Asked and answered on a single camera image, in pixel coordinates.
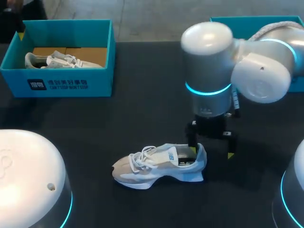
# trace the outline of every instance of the shoebox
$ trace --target shoebox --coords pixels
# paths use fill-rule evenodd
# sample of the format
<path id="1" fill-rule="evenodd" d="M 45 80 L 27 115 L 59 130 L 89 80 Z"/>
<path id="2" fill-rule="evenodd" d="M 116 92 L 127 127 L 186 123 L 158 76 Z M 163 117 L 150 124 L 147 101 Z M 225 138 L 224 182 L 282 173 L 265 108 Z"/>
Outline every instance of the shoebox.
<path id="1" fill-rule="evenodd" d="M 294 21 L 304 26 L 299 16 L 212 17 L 210 21 L 227 25 L 238 39 L 249 39 L 263 26 L 281 21 Z M 304 92 L 304 75 L 293 77 L 289 92 Z"/>
<path id="2" fill-rule="evenodd" d="M 111 20 L 24 21 L 0 71 L 15 97 L 111 96 L 115 39 Z M 104 68 L 25 69 L 25 55 L 48 56 L 55 50 Z"/>

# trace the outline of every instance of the black tablecloth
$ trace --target black tablecloth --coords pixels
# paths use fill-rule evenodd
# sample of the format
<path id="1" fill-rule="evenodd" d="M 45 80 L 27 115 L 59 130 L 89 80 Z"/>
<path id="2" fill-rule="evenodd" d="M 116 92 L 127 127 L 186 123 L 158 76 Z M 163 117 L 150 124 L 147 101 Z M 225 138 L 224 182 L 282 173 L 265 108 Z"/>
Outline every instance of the black tablecloth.
<path id="1" fill-rule="evenodd" d="M 13 99 L 0 84 L 0 127 L 48 138 L 61 152 L 75 203 L 72 228 L 274 227 L 271 202 L 281 176 L 304 139 L 304 94 L 274 104 L 240 98 L 236 155 L 227 145 L 200 139 L 208 153 L 202 183 L 171 178 L 149 190 L 115 183 L 111 166 L 147 145 L 186 143 L 191 121 L 178 42 L 118 43 L 110 98 Z"/>

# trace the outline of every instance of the robot arm cover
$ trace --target robot arm cover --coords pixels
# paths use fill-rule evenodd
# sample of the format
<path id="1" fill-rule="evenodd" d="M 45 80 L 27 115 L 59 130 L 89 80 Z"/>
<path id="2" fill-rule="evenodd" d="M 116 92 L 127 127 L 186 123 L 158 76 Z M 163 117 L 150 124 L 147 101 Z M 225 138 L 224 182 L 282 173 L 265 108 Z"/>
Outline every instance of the robot arm cover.
<path id="1" fill-rule="evenodd" d="M 286 94 L 292 76 L 304 73 L 298 62 L 304 54 L 304 30 L 294 22 L 267 25 L 250 40 L 233 39 L 224 24 L 203 22 L 184 32 L 181 46 L 194 113 L 203 117 L 230 108 L 231 86 L 216 94 L 230 83 L 252 101 L 271 103 Z"/>

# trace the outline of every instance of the robotic arm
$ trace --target robotic arm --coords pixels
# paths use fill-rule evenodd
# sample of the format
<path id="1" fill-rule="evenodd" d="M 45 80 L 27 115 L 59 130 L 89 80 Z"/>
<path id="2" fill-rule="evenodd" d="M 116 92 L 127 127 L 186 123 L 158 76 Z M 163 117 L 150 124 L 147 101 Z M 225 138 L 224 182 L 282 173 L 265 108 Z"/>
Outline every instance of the robotic arm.
<path id="1" fill-rule="evenodd" d="M 226 130 L 225 114 L 238 101 L 232 88 L 251 101 L 272 103 L 287 93 L 293 76 L 304 75 L 304 28 L 295 22 L 267 25 L 249 40 L 234 39 L 224 24 L 203 22 L 183 33 L 181 47 L 195 113 L 186 129 L 191 147 L 196 134 L 236 140 Z"/>

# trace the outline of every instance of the sneaker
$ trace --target sneaker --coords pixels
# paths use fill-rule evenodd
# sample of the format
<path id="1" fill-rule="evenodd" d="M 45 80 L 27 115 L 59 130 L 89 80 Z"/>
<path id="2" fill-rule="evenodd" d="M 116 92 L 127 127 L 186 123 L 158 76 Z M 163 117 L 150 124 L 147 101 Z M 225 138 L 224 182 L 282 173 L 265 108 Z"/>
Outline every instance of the sneaker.
<path id="1" fill-rule="evenodd" d="M 50 56 L 35 56 L 33 53 L 27 53 L 25 55 L 25 68 L 103 68 L 102 66 L 81 61 L 75 56 L 64 55 L 58 51 L 55 51 Z"/>
<path id="2" fill-rule="evenodd" d="M 117 161 L 112 175 L 129 188 L 148 189 L 163 176 L 187 182 L 203 181 L 201 172 L 206 163 L 207 154 L 200 143 L 197 154 L 186 144 L 146 146 L 141 152 L 131 153 Z"/>

